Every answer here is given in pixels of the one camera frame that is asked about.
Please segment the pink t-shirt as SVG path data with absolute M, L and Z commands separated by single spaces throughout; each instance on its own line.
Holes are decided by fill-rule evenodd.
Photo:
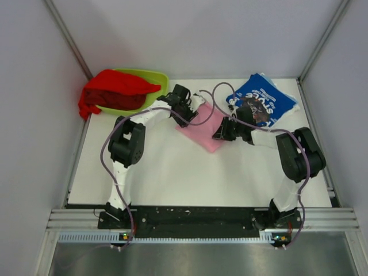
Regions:
M 192 123 L 203 122 L 209 117 L 212 111 L 212 105 L 205 103 L 198 108 L 198 115 L 191 121 Z M 210 153 L 214 153 L 219 149 L 224 141 L 213 139 L 212 136 L 219 129 L 224 116 L 215 109 L 210 119 L 199 126 L 188 125 L 187 127 L 181 128 L 179 125 L 175 127 L 181 134 L 193 142 L 199 144 Z

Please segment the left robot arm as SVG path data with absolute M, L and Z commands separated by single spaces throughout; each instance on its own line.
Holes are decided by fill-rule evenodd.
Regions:
M 118 228 L 130 223 L 127 207 L 131 203 L 130 184 L 127 176 L 129 167 L 143 157 L 147 129 L 167 118 L 173 118 L 177 125 L 185 128 L 198 115 L 198 108 L 206 100 L 189 89 L 175 85 L 172 92 L 159 96 L 148 108 L 131 116 L 119 116 L 114 132 L 110 135 L 108 151 L 113 162 L 113 188 L 106 204 L 111 222 Z

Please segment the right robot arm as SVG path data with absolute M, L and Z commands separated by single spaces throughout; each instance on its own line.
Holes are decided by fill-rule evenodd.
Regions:
M 286 226 L 298 216 L 297 205 L 306 183 L 326 166 L 314 135 L 307 127 L 294 132 L 263 131 L 256 125 L 252 108 L 242 106 L 233 110 L 230 117 L 225 116 L 212 136 L 223 141 L 234 141 L 238 137 L 251 145 L 276 149 L 285 175 L 276 195 L 270 200 L 267 216 L 255 216 L 254 227 L 264 230 Z

